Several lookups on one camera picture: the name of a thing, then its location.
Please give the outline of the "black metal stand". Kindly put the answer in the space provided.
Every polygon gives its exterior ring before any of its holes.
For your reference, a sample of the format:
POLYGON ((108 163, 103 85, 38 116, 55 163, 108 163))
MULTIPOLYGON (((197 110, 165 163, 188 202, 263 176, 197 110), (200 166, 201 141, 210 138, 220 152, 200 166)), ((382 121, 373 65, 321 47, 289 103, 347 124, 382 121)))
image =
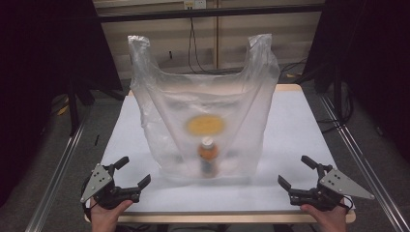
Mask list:
POLYGON ((332 89, 334 96, 333 111, 336 114, 335 122, 340 126, 345 125, 353 113, 354 105, 349 94, 346 94, 348 108, 346 110, 346 115, 343 114, 342 80, 339 66, 331 63, 321 64, 311 71, 304 72, 294 81, 294 83, 302 84, 310 80, 313 81, 314 89, 317 94, 324 94, 329 89, 332 89))

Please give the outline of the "translucent plastic bag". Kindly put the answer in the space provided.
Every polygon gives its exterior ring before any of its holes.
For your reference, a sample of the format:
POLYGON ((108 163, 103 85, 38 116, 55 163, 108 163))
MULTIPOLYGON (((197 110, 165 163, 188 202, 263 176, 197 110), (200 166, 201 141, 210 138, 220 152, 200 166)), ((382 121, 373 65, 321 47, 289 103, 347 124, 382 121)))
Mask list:
POLYGON ((128 38, 132 93, 150 152, 163 174, 214 179, 255 173, 279 77, 272 40, 269 34, 250 37, 246 64, 238 73, 180 74, 159 68, 148 38, 128 38), (213 178, 202 175, 197 154, 205 136, 219 148, 213 178))

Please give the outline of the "person's right hand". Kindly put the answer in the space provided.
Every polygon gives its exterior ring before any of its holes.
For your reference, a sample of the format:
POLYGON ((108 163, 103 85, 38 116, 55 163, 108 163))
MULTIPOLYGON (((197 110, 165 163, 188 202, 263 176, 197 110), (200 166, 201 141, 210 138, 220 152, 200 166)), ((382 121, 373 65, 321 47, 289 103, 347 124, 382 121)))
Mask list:
POLYGON ((337 206, 331 211, 322 212, 309 204, 304 204, 300 209, 317 221, 321 232, 347 232, 345 208, 337 206))

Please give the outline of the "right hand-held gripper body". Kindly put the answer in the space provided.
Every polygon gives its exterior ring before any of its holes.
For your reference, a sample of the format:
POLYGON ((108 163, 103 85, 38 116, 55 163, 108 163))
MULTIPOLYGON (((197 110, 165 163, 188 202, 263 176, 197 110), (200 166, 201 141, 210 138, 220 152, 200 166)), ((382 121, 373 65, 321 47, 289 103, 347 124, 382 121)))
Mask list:
POLYGON ((309 190, 296 189, 288 185, 291 205, 309 204, 322 212, 331 211, 339 206, 349 211, 353 207, 353 202, 349 205, 342 203, 344 197, 355 196, 371 200, 375 198, 372 193, 331 165, 311 163, 308 167, 317 171, 317 185, 309 190))

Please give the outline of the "yellow floor tape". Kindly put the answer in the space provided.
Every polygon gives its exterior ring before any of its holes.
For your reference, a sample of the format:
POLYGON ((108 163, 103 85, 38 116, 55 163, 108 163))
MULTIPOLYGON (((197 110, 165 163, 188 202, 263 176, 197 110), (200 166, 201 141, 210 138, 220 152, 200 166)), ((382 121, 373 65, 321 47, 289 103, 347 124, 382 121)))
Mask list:
POLYGON ((63 103, 63 105, 61 106, 61 108, 57 111, 57 115, 58 115, 58 116, 63 115, 63 114, 68 110, 68 108, 69 108, 69 103, 70 103, 70 100, 69 100, 69 99, 66 99, 66 100, 64 101, 64 103, 63 103))

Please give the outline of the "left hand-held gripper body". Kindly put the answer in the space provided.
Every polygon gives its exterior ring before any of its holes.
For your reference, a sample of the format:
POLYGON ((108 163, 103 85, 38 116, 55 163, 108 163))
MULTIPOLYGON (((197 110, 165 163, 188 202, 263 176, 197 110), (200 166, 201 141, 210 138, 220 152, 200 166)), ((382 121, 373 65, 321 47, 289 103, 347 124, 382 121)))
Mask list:
POLYGON ((97 163, 81 194, 80 202, 85 204, 90 198, 93 198, 101 207, 107 210, 116 208, 125 200, 138 203, 141 190, 138 187, 117 187, 113 178, 115 171, 113 164, 105 166, 97 163))

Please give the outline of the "black curtain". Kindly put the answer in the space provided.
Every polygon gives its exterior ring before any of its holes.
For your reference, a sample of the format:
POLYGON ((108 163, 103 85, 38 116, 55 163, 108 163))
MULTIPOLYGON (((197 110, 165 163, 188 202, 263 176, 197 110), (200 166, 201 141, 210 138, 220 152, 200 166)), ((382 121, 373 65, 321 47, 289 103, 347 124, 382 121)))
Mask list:
POLYGON ((93 0, 0 0, 0 207, 37 153, 51 102, 122 88, 93 0))
POLYGON ((325 0, 304 72, 338 73, 410 162, 410 0, 325 0))

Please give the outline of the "black horizontal bar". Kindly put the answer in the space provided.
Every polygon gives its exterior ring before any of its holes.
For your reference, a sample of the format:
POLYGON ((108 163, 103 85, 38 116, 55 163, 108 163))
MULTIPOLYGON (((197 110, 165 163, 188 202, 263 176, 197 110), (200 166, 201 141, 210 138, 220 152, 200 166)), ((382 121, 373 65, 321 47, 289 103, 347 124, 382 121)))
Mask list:
POLYGON ((236 16, 236 15, 268 15, 268 14, 298 14, 322 12, 324 4, 305 4, 305 5, 284 5, 267 7, 246 7, 246 8, 219 8, 205 10, 181 10, 169 12, 152 12, 138 14, 103 14, 96 17, 100 23, 125 22, 125 21, 145 21, 163 20, 214 16, 236 16))

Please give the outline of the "metal floor rail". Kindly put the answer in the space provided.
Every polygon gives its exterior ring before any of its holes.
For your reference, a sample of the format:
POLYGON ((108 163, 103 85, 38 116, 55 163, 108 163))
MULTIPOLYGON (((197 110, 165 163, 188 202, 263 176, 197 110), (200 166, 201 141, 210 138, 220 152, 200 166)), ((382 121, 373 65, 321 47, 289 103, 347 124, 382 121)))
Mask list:
POLYGON ((25 232, 42 232, 44 228, 44 223, 50 212, 53 202, 55 201, 56 194, 60 188, 63 178, 67 172, 70 165, 73 154, 76 150, 77 144, 81 138, 84 128, 84 121, 87 119, 85 115, 76 125, 73 134, 66 145, 66 148, 60 158, 56 169, 52 175, 52 178, 46 188, 46 191, 36 207, 34 214, 32 215, 25 232))
POLYGON ((345 124, 342 124, 338 120, 336 107, 331 102, 330 98, 323 95, 320 95, 319 98, 330 118, 334 120, 338 134, 349 150, 349 153, 356 162, 358 168, 361 170, 375 199, 383 209, 395 232, 410 232, 410 223, 406 221, 401 210, 398 208, 392 197, 388 194, 387 190, 372 169, 370 163, 366 160, 363 151, 356 142, 354 136, 351 134, 350 130, 345 124))

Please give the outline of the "person's left hand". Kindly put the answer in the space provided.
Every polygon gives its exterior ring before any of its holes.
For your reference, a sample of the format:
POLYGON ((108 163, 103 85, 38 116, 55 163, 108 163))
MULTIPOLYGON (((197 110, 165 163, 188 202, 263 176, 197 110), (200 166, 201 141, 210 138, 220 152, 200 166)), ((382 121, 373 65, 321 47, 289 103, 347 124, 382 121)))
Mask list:
POLYGON ((115 232, 119 216, 124 213, 130 205, 131 200, 125 200, 116 208, 107 210, 101 207, 93 198, 90 199, 91 209, 91 231, 92 232, 115 232))

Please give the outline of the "orange drink bottle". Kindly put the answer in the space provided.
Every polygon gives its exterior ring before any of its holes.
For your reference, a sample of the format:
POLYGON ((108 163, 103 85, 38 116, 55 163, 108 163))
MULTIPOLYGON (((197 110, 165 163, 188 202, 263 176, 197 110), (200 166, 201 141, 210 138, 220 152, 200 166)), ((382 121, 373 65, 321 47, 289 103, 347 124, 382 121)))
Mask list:
POLYGON ((197 148, 197 154, 200 157, 201 173, 205 178, 213 178, 217 175, 218 164, 217 157, 219 148, 211 136, 205 136, 197 148))

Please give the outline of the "white wall outlet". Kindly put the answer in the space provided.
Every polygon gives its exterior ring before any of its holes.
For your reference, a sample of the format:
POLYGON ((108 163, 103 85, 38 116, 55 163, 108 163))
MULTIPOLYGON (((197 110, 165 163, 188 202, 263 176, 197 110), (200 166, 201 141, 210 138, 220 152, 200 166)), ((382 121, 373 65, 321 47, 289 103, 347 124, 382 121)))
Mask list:
POLYGON ((185 10, 203 10, 207 8, 206 0, 184 0, 185 10))

